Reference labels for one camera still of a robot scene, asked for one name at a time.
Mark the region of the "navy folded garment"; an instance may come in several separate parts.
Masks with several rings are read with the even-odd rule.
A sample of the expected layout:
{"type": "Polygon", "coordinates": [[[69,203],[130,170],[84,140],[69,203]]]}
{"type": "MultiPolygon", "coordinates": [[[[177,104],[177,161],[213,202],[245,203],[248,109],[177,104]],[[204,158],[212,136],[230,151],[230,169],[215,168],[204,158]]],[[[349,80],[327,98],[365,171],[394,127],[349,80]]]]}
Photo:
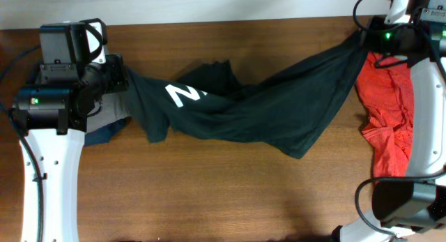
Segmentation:
{"type": "Polygon", "coordinates": [[[111,141],[112,137],[117,135],[128,124],[127,119],[120,119],[106,126],[98,128],[85,135],[84,146],[93,146],[105,144],[111,141]]]}

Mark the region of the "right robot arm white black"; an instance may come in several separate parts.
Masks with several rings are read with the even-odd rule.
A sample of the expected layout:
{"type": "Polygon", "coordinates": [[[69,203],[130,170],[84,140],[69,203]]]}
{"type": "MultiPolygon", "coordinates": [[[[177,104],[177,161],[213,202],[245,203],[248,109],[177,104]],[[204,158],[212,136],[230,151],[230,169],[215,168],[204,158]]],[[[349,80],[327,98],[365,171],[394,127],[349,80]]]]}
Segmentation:
{"type": "Polygon", "coordinates": [[[373,52],[404,56],[414,91],[413,146],[404,177],[363,181],[375,185],[372,209],[337,227],[331,241],[405,241],[445,228],[445,0],[390,0],[385,18],[361,27],[373,52]]]}

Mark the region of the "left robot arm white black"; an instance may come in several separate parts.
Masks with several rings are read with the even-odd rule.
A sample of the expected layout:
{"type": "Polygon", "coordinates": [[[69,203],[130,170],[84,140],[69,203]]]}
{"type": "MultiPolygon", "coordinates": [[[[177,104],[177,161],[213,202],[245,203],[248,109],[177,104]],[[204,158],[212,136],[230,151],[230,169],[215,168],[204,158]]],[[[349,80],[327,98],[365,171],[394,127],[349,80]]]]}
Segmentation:
{"type": "Polygon", "coordinates": [[[78,241],[77,184],[85,144],[100,144],[128,113],[122,57],[100,44],[77,75],[71,63],[41,63],[19,90],[8,117],[24,163],[22,241],[78,241]]]}

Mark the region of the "dark green t-shirt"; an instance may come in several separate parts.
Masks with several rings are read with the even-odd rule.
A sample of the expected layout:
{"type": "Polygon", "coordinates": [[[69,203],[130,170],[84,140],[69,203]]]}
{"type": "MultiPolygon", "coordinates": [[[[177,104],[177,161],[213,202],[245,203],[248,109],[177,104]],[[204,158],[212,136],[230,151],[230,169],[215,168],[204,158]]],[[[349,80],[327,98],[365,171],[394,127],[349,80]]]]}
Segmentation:
{"type": "Polygon", "coordinates": [[[198,139],[264,142],[300,159],[344,104],[367,60],[359,32],[254,85],[228,61],[205,63],[176,81],[130,71],[123,101],[150,142],[169,130],[198,139]]]}

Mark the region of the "red garment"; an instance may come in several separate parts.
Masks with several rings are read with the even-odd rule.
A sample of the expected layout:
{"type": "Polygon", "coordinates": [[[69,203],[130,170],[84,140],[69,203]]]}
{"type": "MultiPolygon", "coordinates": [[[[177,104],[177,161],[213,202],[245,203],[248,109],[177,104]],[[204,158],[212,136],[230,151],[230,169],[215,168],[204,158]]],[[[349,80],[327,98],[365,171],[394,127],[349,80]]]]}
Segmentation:
{"type": "Polygon", "coordinates": [[[381,57],[368,55],[355,84],[369,115],[362,136],[374,149],[374,177],[404,176],[413,145],[413,84],[406,66],[375,68],[381,57]]]}

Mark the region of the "grey folded pants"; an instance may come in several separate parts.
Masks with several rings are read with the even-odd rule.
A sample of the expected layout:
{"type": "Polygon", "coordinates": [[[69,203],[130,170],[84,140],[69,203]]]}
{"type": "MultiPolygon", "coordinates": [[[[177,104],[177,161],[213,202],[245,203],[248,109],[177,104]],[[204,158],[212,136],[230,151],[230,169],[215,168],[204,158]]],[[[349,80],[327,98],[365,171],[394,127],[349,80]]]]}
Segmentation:
{"type": "Polygon", "coordinates": [[[86,132],[91,133],[101,127],[127,118],[130,113],[124,102],[124,93],[108,93],[102,97],[102,109],[87,119],[86,132]]]}

